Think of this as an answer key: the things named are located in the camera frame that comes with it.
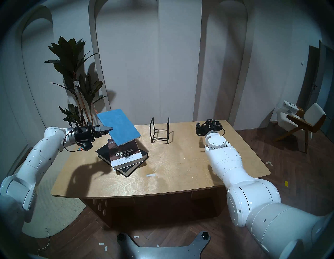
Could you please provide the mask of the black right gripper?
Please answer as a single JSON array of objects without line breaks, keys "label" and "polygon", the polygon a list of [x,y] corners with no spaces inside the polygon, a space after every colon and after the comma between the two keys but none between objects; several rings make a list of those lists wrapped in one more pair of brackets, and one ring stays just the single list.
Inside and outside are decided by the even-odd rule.
[{"label": "black right gripper", "polygon": [[223,130],[223,126],[217,120],[206,120],[203,124],[200,122],[196,123],[197,135],[206,135],[207,133],[219,132],[220,130]]}]

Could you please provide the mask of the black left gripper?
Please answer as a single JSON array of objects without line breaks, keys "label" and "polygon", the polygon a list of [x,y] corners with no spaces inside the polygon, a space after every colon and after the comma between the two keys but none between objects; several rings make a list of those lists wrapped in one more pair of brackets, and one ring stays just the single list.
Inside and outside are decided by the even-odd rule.
[{"label": "black left gripper", "polygon": [[73,133],[76,144],[82,147],[83,150],[90,150],[96,138],[100,138],[112,130],[113,128],[108,126],[95,126],[93,132],[93,126],[87,125],[75,127]]}]

